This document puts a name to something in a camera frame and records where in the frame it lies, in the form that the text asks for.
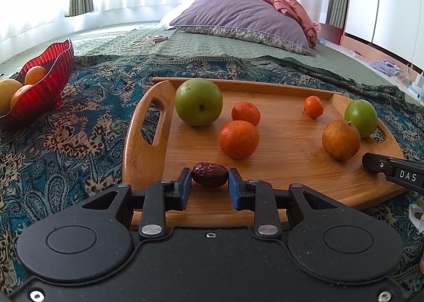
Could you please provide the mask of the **right hand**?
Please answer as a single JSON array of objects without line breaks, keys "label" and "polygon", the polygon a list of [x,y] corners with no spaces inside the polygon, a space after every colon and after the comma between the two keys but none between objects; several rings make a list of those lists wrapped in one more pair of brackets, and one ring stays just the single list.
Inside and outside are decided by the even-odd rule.
[{"label": "right hand", "polygon": [[420,258],[419,269],[422,274],[424,274],[424,252]]}]

